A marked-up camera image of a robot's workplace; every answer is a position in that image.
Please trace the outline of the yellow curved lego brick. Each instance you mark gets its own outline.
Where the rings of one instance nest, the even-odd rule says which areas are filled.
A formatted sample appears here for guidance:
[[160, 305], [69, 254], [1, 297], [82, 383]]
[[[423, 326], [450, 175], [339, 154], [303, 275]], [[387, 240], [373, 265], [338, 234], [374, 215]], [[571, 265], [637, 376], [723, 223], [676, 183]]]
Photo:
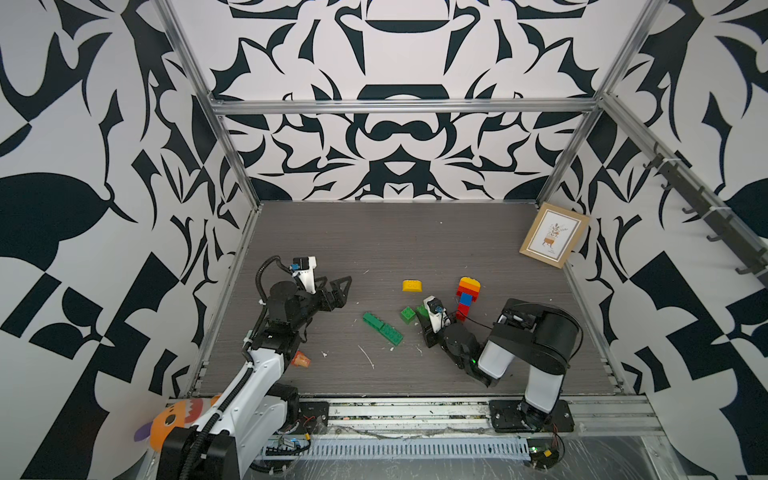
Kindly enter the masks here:
[[477, 292], [481, 289], [480, 282], [470, 277], [462, 277], [459, 281], [459, 286]]
[[408, 279], [402, 282], [402, 291], [417, 293], [423, 291], [423, 284], [420, 280]]

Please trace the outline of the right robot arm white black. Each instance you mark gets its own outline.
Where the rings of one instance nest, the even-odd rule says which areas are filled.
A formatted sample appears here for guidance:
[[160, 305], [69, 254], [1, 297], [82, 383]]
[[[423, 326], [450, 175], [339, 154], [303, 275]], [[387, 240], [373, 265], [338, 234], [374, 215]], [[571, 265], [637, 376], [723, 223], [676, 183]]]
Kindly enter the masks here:
[[458, 312], [434, 296], [418, 314], [429, 348], [438, 346], [468, 376], [492, 387], [515, 360], [529, 366], [523, 398], [489, 403], [492, 428], [500, 433], [552, 431], [568, 412], [560, 399], [570, 360], [583, 341], [583, 329], [568, 312], [510, 298], [483, 342]]

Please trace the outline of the dark green wide lego brick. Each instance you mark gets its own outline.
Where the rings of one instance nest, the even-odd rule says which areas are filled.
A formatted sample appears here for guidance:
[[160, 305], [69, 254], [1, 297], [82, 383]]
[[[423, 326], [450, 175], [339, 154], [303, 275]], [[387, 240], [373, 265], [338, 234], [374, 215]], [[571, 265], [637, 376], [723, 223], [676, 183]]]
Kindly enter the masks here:
[[403, 335], [389, 324], [384, 324], [379, 333], [393, 346], [399, 346], [403, 341]]

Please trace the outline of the orange lego brick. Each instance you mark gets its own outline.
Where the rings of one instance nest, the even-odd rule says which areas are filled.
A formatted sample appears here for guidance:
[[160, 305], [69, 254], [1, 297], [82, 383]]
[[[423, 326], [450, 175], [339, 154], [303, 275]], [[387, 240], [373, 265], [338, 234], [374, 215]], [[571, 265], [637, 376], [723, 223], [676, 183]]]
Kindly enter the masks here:
[[457, 289], [457, 294], [458, 295], [468, 294], [468, 295], [471, 295], [473, 298], [477, 298], [478, 295], [479, 295], [479, 291], [478, 290], [473, 290], [473, 289], [470, 289], [470, 288], [466, 288], [466, 287], [463, 287], [463, 286], [459, 286], [458, 289]]

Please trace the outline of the small green lego brick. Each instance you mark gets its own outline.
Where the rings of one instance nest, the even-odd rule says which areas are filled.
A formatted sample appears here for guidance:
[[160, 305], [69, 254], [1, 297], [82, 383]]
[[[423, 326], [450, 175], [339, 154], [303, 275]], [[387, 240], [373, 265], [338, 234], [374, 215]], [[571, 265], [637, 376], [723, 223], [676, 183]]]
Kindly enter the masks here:
[[405, 324], [410, 324], [417, 319], [417, 314], [411, 307], [405, 307], [400, 311], [400, 318]]

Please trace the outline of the dark green long lego brick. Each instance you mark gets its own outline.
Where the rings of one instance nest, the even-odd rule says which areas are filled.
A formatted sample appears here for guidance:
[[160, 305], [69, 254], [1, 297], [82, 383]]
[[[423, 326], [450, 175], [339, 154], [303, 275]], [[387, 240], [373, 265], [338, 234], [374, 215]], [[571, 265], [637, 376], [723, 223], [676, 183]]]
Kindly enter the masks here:
[[375, 316], [370, 312], [366, 312], [363, 314], [363, 321], [376, 331], [380, 331], [385, 325], [385, 323], [381, 319], [379, 319], [377, 316]]

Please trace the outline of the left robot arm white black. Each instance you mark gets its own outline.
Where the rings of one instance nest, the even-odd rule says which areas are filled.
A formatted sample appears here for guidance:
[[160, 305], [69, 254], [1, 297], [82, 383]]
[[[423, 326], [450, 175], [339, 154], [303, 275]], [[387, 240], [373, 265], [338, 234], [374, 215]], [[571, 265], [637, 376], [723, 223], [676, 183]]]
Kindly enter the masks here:
[[313, 292], [297, 279], [274, 284], [244, 341], [242, 368], [198, 420], [170, 431], [156, 477], [244, 478], [270, 437], [299, 422], [298, 391], [280, 379], [299, 351], [303, 329], [317, 313], [344, 307], [351, 284], [350, 276], [323, 277]]

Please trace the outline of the red long lego brick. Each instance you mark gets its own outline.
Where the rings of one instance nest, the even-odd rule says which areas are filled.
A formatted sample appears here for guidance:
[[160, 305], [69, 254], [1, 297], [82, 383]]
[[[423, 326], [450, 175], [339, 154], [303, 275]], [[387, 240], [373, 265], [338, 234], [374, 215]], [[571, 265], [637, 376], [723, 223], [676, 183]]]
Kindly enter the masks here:
[[477, 300], [477, 296], [475, 294], [464, 291], [458, 291], [457, 296], [459, 303], [462, 305], [471, 305]]

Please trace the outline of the blue square lego brick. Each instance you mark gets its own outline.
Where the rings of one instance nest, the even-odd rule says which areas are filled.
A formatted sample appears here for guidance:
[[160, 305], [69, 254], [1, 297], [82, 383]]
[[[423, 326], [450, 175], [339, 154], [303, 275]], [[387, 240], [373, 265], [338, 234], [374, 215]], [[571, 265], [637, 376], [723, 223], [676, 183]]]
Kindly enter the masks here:
[[460, 296], [459, 304], [470, 307], [473, 302], [472, 296], [466, 293], [462, 293]]

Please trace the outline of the red square lego brick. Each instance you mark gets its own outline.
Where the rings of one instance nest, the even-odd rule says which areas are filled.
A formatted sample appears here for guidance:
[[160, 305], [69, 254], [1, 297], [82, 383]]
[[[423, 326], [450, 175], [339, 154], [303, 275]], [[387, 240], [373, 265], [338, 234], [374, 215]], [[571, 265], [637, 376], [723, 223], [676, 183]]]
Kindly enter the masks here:
[[459, 321], [465, 321], [468, 317], [470, 307], [468, 305], [459, 304], [457, 306], [456, 318]]

